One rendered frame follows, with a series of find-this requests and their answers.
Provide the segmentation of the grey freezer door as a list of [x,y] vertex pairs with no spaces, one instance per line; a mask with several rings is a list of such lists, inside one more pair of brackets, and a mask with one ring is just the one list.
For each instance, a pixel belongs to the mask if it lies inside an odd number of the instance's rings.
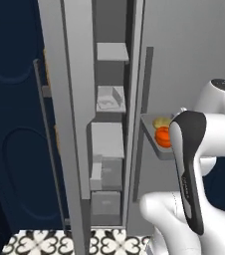
[[89,255],[89,123],[96,114],[92,0],[38,2],[75,254]]

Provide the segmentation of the dark navy cabinet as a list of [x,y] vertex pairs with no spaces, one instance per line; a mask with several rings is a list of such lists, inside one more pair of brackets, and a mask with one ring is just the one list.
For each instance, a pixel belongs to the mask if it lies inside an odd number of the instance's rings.
[[21,230],[60,230],[60,211],[33,61],[40,76],[66,215],[38,0],[0,0],[0,255]]

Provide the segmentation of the grey freezer drawer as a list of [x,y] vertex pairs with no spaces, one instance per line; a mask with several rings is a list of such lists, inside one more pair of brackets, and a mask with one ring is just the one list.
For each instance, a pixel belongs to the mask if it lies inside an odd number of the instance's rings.
[[120,214],[120,193],[118,191],[94,191],[92,210],[94,215]]
[[120,158],[106,158],[102,162],[102,187],[105,190],[121,190],[121,169]]

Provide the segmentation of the grey fridge door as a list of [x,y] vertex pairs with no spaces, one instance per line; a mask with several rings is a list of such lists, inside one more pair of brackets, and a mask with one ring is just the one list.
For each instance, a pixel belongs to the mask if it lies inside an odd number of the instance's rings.
[[140,116],[193,109],[203,86],[225,79],[225,0],[143,0],[136,110],[126,230],[150,235],[139,199],[177,191],[172,160],[161,160],[142,132]]

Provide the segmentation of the yellow potato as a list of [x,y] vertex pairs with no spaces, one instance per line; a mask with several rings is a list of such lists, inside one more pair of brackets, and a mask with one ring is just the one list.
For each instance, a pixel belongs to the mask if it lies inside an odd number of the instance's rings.
[[156,118],[152,121],[152,126],[155,129],[158,129],[158,128],[161,128],[161,127],[167,127],[168,128],[169,125],[170,125],[170,122],[171,122],[170,118],[158,117],[158,118]]

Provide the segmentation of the orange door shelf item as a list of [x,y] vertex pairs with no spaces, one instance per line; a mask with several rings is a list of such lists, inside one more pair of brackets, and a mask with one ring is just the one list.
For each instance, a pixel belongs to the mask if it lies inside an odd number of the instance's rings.
[[47,65],[47,58],[46,58],[46,49],[43,49],[43,56],[44,56],[44,63],[45,63],[45,73],[46,73],[46,80],[47,84],[49,86],[49,89],[51,89],[51,83],[50,83],[50,77],[49,77],[49,70]]

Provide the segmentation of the orange squash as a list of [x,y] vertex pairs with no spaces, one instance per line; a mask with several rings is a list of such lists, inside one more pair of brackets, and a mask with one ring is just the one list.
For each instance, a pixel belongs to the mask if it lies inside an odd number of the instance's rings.
[[162,147],[170,147],[170,136],[168,127],[159,127],[155,132],[155,141]]

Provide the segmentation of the grey vegetable container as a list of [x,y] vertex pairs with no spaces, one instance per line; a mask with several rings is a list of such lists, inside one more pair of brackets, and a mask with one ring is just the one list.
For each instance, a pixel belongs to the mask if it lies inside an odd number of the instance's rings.
[[142,122],[142,129],[152,146],[156,156],[160,160],[173,160],[174,155],[171,148],[165,148],[160,146],[155,141],[155,128],[152,126],[152,121],[158,117],[165,117],[165,118],[171,118],[171,115],[166,114],[141,114],[140,120]]

